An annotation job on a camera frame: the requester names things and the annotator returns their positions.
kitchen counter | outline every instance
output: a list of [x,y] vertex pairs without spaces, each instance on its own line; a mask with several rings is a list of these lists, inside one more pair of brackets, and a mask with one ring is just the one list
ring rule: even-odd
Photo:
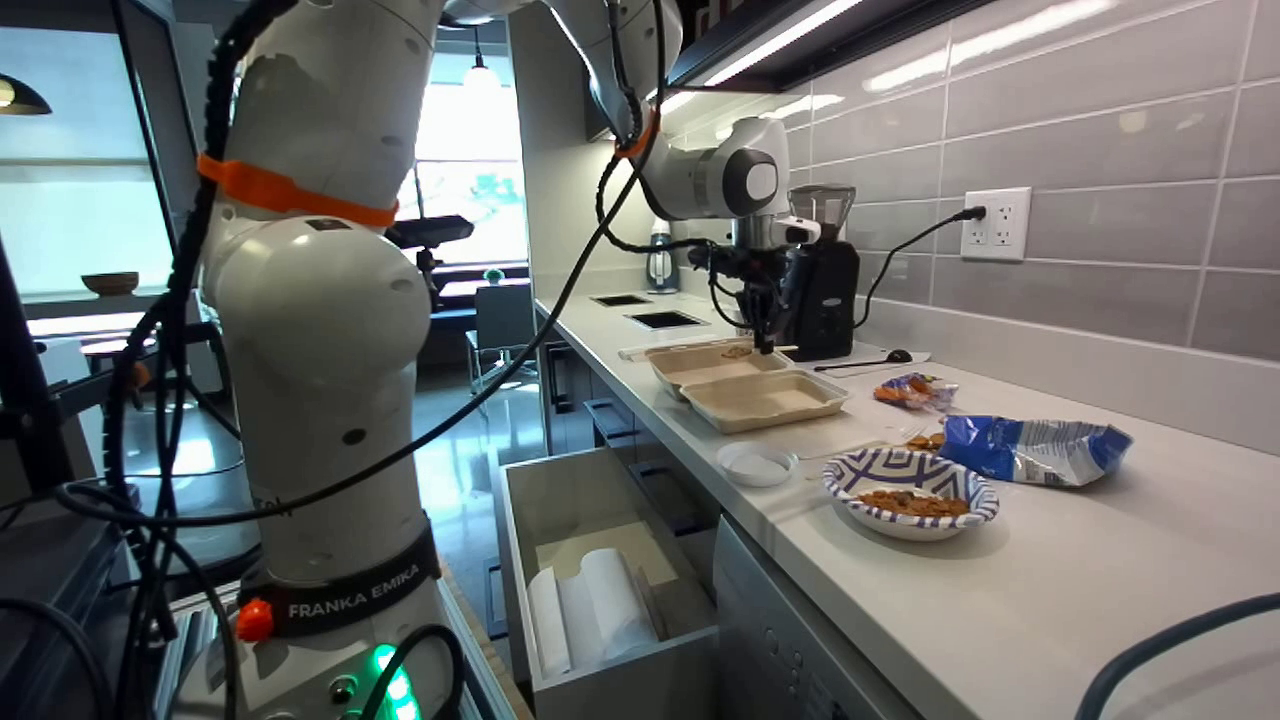
[[[627,322],[667,310],[701,324]],[[952,543],[896,543],[822,501],[819,466],[935,429],[938,416],[870,405],[870,387],[908,369],[822,371],[847,394],[845,416],[721,438],[643,361],[657,345],[731,337],[702,296],[621,310],[576,296],[561,337],[925,717],[1073,717],[1087,679],[1126,646],[1214,605],[1280,594],[1277,458],[916,363],[958,387],[955,413],[1115,423],[1134,443],[1101,490],[994,485],[998,516],[986,528]],[[724,443],[799,452],[805,479],[743,490],[714,466]],[[1107,717],[1277,717],[1277,637],[1280,611],[1208,632],[1133,673]]]

white tile backsplash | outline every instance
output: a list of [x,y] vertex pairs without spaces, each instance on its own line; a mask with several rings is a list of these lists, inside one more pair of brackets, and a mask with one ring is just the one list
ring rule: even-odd
[[794,177],[855,184],[868,260],[970,189],[1032,189],[1024,266],[969,266],[947,227],[892,296],[1280,361],[1255,327],[1280,314],[1280,0],[981,3],[806,88],[845,106],[792,134]]

floor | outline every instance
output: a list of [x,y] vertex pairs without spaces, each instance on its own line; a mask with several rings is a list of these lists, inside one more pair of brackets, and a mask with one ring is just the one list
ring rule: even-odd
[[[463,369],[419,371],[413,433],[436,429],[444,416],[471,401]],[[153,416],[130,413],[127,423],[127,477],[138,485],[145,509],[156,491],[156,452],[149,443]],[[436,443],[415,452],[419,501],[430,516],[439,559],[454,588],[466,595],[481,625],[503,637],[503,594],[494,572],[494,477],[511,460],[544,458],[538,394],[536,382],[500,387],[481,413],[463,416]],[[246,509],[239,443],[203,413],[186,413],[181,443],[181,509],[185,511],[236,511]],[[229,565],[257,543],[257,528],[195,528],[181,533],[191,556]]]

chair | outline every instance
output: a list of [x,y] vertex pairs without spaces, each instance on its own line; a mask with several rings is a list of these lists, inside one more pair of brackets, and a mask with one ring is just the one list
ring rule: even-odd
[[488,377],[511,363],[531,340],[531,287],[529,285],[481,285],[474,287],[474,327],[466,332],[466,383],[481,394]]

